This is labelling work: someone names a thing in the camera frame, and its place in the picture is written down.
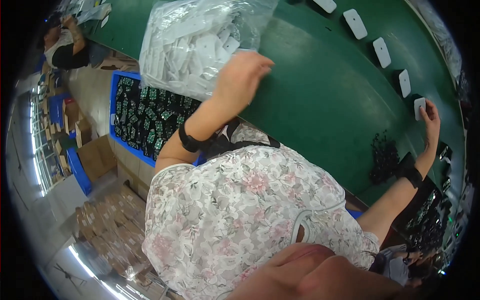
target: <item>stacked cardboard boxes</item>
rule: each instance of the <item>stacked cardboard boxes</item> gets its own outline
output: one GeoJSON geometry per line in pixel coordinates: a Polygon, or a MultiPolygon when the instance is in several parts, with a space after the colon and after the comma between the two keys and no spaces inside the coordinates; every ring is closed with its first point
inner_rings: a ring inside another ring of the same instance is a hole
{"type": "Polygon", "coordinates": [[[117,192],[76,209],[81,234],[128,280],[152,268],[142,252],[145,206],[130,188],[122,185],[117,192]]]}

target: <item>plastic wrap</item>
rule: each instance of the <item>plastic wrap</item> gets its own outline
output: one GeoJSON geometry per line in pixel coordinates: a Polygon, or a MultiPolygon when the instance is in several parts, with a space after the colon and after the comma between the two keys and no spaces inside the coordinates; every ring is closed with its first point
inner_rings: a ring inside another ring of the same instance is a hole
{"type": "Polygon", "coordinates": [[[408,1],[422,15],[428,27],[435,35],[446,56],[448,69],[458,84],[462,70],[462,56],[445,23],[427,0],[408,1]]]}
{"type": "Polygon", "coordinates": [[[146,203],[130,188],[114,184],[77,207],[80,232],[98,254],[127,280],[151,268],[142,252],[146,203]]]}
{"type": "Polygon", "coordinates": [[[200,101],[208,99],[218,71],[237,49],[258,50],[278,0],[157,2],[142,50],[142,86],[200,101]]]}
{"type": "Polygon", "coordinates": [[[112,11],[112,5],[105,3],[82,12],[77,17],[77,25],[85,23],[88,20],[103,20],[112,11]]]}

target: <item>worker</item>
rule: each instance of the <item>worker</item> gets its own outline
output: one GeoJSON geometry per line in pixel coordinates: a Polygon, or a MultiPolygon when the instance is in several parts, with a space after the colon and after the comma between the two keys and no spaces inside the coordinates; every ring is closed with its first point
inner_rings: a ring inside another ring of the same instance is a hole
{"type": "Polygon", "coordinates": [[[147,197],[143,252],[186,300],[393,299],[404,288],[368,271],[369,252],[378,253],[435,160],[435,105],[427,100],[421,110],[425,151],[408,179],[355,220],[328,172],[248,124],[229,122],[273,65],[252,51],[232,57],[212,97],[165,143],[147,197]],[[229,150],[194,167],[215,132],[229,150]]]}
{"type": "Polygon", "coordinates": [[[58,16],[54,15],[42,24],[40,33],[38,46],[44,48],[47,63],[52,68],[78,69],[89,63],[96,67],[110,53],[110,49],[86,40],[72,15],[63,18],[61,25],[58,16]]]}

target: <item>small black parts pile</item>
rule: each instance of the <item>small black parts pile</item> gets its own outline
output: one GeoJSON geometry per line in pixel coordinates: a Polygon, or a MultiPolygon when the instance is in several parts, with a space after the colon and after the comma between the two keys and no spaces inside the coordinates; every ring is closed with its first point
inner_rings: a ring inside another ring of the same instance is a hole
{"type": "Polygon", "coordinates": [[[383,139],[379,138],[380,134],[377,133],[371,144],[373,148],[373,168],[370,171],[370,181],[373,184],[386,182],[392,177],[400,161],[396,143],[387,140],[386,131],[384,131],[383,139]]]}
{"type": "Polygon", "coordinates": [[[116,94],[115,135],[156,160],[163,144],[200,106],[200,101],[145,87],[120,77],[116,94]]]}

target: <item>plastic bag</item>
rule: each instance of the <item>plastic bag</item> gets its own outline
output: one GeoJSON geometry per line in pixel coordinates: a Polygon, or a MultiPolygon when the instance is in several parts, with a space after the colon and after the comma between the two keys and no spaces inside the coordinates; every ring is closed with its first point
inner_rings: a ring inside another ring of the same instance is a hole
{"type": "Polygon", "coordinates": [[[218,71],[237,49],[258,50],[278,0],[157,2],[142,50],[142,86],[208,99],[218,71]]]}
{"type": "Polygon", "coordinates": [[[462,56],[458,50],[452,35],[448,31],[445,23],[442,21],[435,8],[426,0],[408,0],[415,9],[422,15],[430,30],[435,35],[438,43],[442,47],[447,60],[447,66],[451,74],[459,83],[460,72],[462,70],[462,56]]]}
{"type": "Polygon", "coordinates": [[[77,18],[77,25],[88,20],[103,20],[112,11],[112,5],[105,3],[82,12],[77,18]]]}

